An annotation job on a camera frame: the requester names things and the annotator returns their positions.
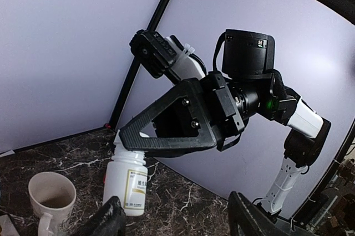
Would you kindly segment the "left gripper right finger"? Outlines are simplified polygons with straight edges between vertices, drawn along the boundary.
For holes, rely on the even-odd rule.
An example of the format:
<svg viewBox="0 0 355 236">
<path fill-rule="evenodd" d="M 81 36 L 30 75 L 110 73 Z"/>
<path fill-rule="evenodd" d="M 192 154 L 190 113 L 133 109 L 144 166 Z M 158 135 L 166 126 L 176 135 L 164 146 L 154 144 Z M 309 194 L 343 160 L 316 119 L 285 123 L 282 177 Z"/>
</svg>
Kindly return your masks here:
<svg viewBox="0 0 355 236">
<path fill-rule="evenodd" d="M 227 204 L 230 235 L 282 235 L 263 213 L 242 193 L 232 191 Z"/>
</svg>

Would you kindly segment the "cream ceramic mug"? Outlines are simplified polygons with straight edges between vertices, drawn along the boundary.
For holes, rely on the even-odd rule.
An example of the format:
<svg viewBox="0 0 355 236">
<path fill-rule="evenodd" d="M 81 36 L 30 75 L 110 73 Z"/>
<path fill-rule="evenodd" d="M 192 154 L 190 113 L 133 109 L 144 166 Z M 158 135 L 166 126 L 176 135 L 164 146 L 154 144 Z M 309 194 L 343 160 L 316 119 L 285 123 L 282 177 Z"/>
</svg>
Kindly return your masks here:
<svg viewBox="0 0 355 236">
<path fill-rule="evenodd" d="M 77 191 L 70 179 L 56 172 L 40 172 L 28 183 L 37 235 L 68 235 Z"/>
</svg>

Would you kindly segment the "small white pill bottle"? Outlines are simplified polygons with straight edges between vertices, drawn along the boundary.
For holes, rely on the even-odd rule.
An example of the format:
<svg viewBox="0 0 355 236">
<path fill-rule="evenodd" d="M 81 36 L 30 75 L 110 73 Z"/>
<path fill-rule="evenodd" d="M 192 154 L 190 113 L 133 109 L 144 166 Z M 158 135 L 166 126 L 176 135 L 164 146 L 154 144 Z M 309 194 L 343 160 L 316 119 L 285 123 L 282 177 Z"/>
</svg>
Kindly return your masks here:
<svg viewBox="0 0 355 236">
<path fill-rule="evenodd" d="M 117 196 L 127 216 L 144 214 L 148 169 L 141 151 L 128 151 L 119 135 L 114 141 L 114 152 L 106 168 L 103 203 Z"/>
</svg>

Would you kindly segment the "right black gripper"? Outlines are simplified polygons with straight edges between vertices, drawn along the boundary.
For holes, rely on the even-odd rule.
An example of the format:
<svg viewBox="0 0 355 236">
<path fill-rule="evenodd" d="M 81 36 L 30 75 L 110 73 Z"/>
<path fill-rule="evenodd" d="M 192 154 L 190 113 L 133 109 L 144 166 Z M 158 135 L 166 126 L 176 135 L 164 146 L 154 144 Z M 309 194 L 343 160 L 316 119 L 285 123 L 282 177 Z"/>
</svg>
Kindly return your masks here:
<svg viewBox="0 0 355 236">
<path fill-rule="evenodd" d="M 120 129 L 127 150 L 174 158 L 214 148 L 245 128 L 219 71 L 182 80 Z"/>
</svg>

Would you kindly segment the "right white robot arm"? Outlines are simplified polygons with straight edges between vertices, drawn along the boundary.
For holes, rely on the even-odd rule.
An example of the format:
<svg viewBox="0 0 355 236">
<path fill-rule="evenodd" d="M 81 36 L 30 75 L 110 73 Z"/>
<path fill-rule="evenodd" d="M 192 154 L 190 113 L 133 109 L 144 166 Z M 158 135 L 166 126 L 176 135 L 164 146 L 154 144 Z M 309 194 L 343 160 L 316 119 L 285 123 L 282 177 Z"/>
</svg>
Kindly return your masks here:
<svg viewBox="0 0 355 236">
<path fill-rule="evenodd" d="M 298 177 L 319 157 L 331 123 L 284 85 L 274 67 L 274 38 L 225 30 L 214 51 L 223 54 L 222 67 L 212 71 L 190 44 L 174 35 L 139 30 L 129 45 L 153 78 L 166 76 L 173 86 L 118 131 L 123 147 L 154 157 L 179 157 L 237 145 L 256 114 L 287 126 L 281 169 L 257 203 L 265 216 L 276 220 Z"/>
</svg>

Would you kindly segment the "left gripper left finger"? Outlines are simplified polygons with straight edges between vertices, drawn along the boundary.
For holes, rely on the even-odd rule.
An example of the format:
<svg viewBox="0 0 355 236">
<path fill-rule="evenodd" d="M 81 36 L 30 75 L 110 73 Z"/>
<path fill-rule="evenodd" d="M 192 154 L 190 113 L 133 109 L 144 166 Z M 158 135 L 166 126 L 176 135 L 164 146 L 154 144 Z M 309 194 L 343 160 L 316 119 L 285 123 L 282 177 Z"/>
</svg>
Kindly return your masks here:
<svg viewBox="0 0 355 236">
<path fill-rule="evenodd" d="M 85 223 L 83 235 L 125 235 L 126 214 L 117 196 L 110 197 Z"/>
</svg>

